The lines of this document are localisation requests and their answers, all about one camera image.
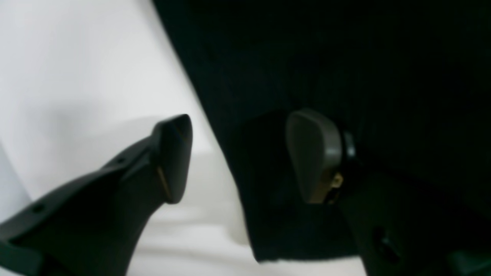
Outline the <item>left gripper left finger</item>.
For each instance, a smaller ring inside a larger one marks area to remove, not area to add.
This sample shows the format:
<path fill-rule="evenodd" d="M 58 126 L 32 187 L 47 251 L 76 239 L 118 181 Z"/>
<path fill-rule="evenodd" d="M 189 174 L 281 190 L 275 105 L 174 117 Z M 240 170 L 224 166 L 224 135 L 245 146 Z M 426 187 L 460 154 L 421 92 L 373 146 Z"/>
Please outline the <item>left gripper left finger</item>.
<path fill-rule="evenodd" d="M 193 126 L 189 115 L 170 117 L 152 130 L 152 167 L 163 187 L 165 202 L 179 203 L 186 190 L 191 162 Z"/>

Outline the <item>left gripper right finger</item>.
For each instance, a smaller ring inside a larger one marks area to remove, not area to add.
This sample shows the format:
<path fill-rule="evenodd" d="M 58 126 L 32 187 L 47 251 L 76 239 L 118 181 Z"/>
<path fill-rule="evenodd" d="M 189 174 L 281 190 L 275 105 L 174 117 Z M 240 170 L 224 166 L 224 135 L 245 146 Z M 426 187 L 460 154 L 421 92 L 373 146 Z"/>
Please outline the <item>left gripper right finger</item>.
<path fill-rule="evenodd" d="M 291 112 L 285 139 L 302 199 L 334 204 L 345 181 L 343 171 L 355 159 L 353 135 L 311 109 Z"/>

